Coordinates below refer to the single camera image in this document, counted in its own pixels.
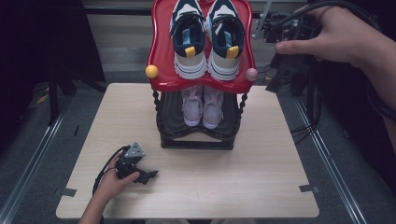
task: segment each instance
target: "wooden table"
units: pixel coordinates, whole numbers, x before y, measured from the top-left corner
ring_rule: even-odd
[[[252,87],[233,150],[163,149],[149,84],[111,84],[96,114],[56,214],[80,218],[94,179],[120,147],[137,142],[146,152],[138,167],[159,170],[147,185],[131,184],[104,217],[316,217],[312,191],[279,102]],[[188,138],[207,140],[203,134]]]

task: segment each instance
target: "pink ball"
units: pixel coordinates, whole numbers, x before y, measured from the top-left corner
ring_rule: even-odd
[[[247,80],[254,81],[257,79],[257,70],[255,68],[249,68],[246,72]]]

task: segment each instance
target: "decorative ball finial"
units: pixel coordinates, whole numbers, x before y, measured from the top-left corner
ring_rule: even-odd
[[[257,79],[258,73],[257,73],[257,70],[255,68],[249,68],[246,71],[245,75],[247,76],[247,80],[254,81],[254,80]]]
[[[155,78],[158,76],[158,68],[155,65],[149,65],[146,67],[146,76],[149,78]]]

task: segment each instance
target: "yellow ball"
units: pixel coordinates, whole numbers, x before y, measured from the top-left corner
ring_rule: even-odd
[[[158,76],[158,68],[155,65],[149,65],[146,67],[146,76],[149,78],[155,78]]]

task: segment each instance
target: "white sneaker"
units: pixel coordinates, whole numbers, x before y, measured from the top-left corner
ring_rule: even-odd
[[[217,0],[209,9],[205,22],[212,42],[208,71],[218,80],[233,80],[239,73],[239,56],[244,49],[245,30],[230,0]]]
[[[195,79],[206,71],[203,12],[196,0],[178,0],[170,22],[175,69],[183,78]]]

